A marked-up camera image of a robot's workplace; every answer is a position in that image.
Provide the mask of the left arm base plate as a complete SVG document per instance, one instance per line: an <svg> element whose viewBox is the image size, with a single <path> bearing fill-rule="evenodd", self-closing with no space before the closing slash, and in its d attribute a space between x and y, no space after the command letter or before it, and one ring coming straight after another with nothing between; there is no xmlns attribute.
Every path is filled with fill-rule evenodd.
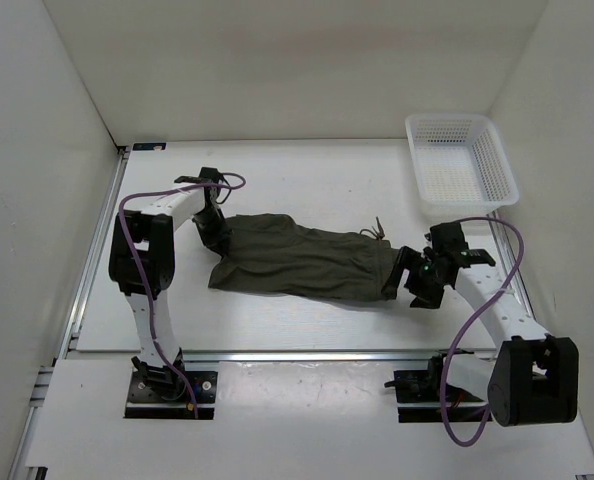
<svg viewBox="0 0 594 480"><path fill-rule="evenodd" d="M212 420L217 371L186 371L186 381L168 367L150 367L134 358L124 417L148 420Z"/></svg>

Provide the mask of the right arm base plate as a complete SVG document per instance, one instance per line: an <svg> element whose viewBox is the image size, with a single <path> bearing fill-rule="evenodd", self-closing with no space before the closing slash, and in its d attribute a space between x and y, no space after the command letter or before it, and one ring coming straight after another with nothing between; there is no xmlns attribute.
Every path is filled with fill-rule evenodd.
<svg viewBox="0 0 594 480"><path fill-rule="evenodd" d="M384 388L395 394L400 424L441 423L439 378L427 370L395 370ZM447 386L450 422L474 423L483 418L485 402L466 391Z"/></svg>

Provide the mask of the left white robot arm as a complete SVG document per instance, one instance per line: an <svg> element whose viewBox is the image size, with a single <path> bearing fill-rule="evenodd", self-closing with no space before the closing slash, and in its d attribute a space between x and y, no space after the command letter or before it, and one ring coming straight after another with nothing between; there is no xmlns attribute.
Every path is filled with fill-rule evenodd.
<svg viewBox="0 0 594 480"><path fill-rule="evenodd" d="M243 176L204 167L180 176L168 190L132 193L117 206L108 272L133 313L140 353L132 359L138 378L165 402L196 403L181 346L176 340L167 290L176 270L175 233L192 222L205 248L225 256L232 230L221 210Z"/></svg>

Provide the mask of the olive green shorts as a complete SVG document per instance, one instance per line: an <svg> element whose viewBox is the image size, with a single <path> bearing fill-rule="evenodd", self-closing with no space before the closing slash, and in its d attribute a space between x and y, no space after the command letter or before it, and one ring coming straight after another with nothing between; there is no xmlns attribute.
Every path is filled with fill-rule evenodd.
<svg viewBox="0 0 594 480"><path fill-rule="evenodd" d="M227 219L230 247L213 268L208 287L315 300L395 300L386 282L398 251L381 233L331 232L297 224L286 214Z"/></svg>

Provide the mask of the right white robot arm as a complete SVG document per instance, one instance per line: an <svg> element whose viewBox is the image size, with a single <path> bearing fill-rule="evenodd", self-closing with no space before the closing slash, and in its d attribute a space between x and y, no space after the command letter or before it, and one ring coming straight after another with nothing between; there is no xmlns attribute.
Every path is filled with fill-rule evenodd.
<svg viewBox="0 0 594 480"><path fill-rule="evenodd" d="M577 416L579 353L568 337L542 327L503 284L487 251L399 250L383 287L403 286L414 308L437 308L445 287L475 311L493 341L496 357L484 360L463 349L433 356L425 370L397 370L386 387L396 400L421 409L445 400L449 419L476 402L503 426L570 423Z"/></svg>

